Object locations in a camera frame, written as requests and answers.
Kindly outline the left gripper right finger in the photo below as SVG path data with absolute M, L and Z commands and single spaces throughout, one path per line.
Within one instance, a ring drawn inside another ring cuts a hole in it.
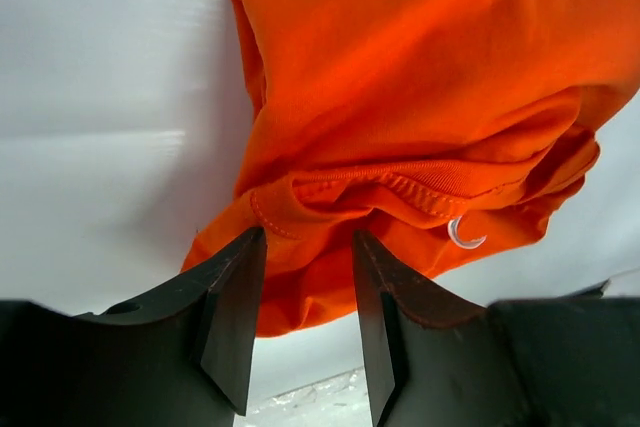
M 354 235 L 353 272 L 376 426 L 635 426 L 639 301 L 591 289 L 463 299 Z

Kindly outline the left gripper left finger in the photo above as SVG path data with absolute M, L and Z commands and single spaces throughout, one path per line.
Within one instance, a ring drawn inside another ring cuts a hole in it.
M 266 236 L 102 314 L 1 304 L 5 426 L 230 426 L 247 410 Z

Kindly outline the orange t shirt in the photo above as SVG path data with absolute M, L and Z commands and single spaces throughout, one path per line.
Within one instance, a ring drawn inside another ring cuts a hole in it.
M 231 0 L 254 108 L 191 269 L 267 237 L 257 333 L 356 307 L 371 231 L 434 278 L 539 241 L 639 88 L 639 0 Z

